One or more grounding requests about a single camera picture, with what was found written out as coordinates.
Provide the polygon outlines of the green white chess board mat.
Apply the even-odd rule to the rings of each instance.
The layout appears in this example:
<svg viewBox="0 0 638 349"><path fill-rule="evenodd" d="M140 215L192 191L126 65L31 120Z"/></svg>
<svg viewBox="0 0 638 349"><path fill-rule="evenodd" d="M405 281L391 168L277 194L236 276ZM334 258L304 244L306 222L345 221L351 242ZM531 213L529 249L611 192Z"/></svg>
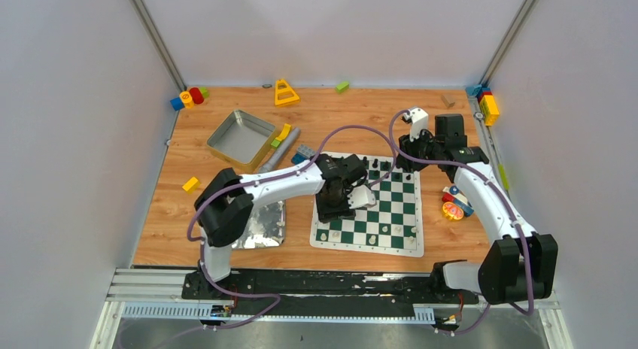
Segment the green white chess board mat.
<svg viewBox="0 0 638 349"><path fill-rule="evenodd" d="M358 157L367 164L368 182L384 177L372 187L376 206L358 208L350 219L321 223L313 213L309 244L330 250L382 253L394 256L424 255L424 219L418 173L391 168L387 156Z"/></svg>

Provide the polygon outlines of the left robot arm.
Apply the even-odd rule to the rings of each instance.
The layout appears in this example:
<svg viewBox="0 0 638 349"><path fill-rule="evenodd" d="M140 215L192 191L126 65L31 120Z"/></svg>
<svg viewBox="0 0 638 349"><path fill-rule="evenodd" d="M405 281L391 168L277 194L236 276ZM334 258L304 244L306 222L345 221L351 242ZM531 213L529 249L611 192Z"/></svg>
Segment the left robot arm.
<svg viewBox="0 0 638 349"><path fill-rule="evenodd" d="M367 165L354 154L333 158L318 153L298 165L262 174L239 175L233 168L220 171L196 199L196 213L187 230L188 239L200 243L204 292L213 299L229 292L232 244L260 208L314 196L320 222L352 218L357 209L377 203L367 178ZM198 237L191 235L195 225L201 230Z"/></svg>

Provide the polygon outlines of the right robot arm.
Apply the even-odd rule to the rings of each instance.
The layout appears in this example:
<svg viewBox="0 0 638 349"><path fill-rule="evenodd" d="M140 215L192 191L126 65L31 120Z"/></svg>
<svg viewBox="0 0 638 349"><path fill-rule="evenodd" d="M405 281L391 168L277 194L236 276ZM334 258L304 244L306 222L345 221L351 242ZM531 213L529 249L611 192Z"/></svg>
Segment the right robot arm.
<svg viewBox="0 0 638 349"><path fill-rule="evenodd" d="M558 245L550 234L540 234L515 209L499 185L490 160L480 147L471 147L461 114L435 116L420 108L402 110L395 118L409 124L407 135L393 139L397 165L421 171L430 165L446 173L472 206L491 247L482 263L464 259L436 263L429 282L434 299L448 302L460 290L481 295L492 305L547 299L553 290Z"/></svg>

